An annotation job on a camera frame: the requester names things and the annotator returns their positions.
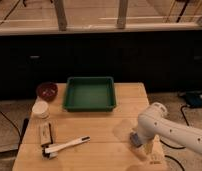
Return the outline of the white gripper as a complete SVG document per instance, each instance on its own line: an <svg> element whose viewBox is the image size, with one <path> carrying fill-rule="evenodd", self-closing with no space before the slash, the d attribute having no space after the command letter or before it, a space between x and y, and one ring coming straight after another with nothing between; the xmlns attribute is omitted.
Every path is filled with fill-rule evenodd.
<svg viewBox="0 0 202 171"><path fill-rule="evenodd" d="M140 141L142 142L145 154L146 155L151 154L154 146L154 142L151 140L154 139L155 134L143 128L137 128L135 130L135 133L138 135Z"/></svg>

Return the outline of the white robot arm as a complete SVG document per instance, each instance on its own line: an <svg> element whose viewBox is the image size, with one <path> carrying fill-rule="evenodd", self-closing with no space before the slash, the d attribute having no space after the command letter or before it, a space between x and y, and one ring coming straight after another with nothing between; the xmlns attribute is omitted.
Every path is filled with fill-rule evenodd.
<svg viewBox="0 0 202 171"><path fill-rule="evenodd" d="M167 114L167 108L158 102L142 111L137 118L136 131L130 134L134 146L139 148L160 135L202 155L202 130L170 121L165 118Z"/></svg>

